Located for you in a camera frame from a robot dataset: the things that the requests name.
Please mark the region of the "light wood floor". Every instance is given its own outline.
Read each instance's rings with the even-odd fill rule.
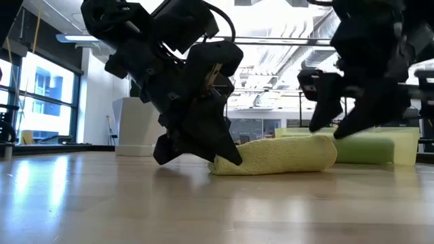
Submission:
[[[434,243],[434,167],[216,177],[109,152],[0,163],[0,243]]]

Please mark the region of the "folded towel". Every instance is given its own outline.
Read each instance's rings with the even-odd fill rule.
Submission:
[[[261,175],[323,171],[336,161],[336,148],[327,136],[264,139],[238,146],[240,166],[217,156],[208,164],[216,175]]]

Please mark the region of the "window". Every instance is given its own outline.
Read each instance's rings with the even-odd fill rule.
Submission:
[[[7,91],[0,91],[0,104],[7,104],[9,100],[9,93]],[[0,108],[0,113],[6,113],[6,108]]]
[[[66,103],[73,101],[73,72],[32,53],[22,59],[20,90]]]
[[[301,127],[308,127],[311,123],[310,119],[302,119]],[[300,127],[300,119],[288,119],[286,120],[287,128],[299,128]]]
[[[9,86],[11,82],[12,64],[0,59],[0,68],[3,73],[0,85]]]
[[[20,96],[20,107],[16,129],[33,131],[33,139],[39,140],[50,136],[69,136],[71,107]]]
[[[262,139],[262,119],[231,119],[229,129],[234,142],[244,144]]]
[[[264,138],[275,138],[275,130],[281,127],[280,123],[280,119],[264,119]]]

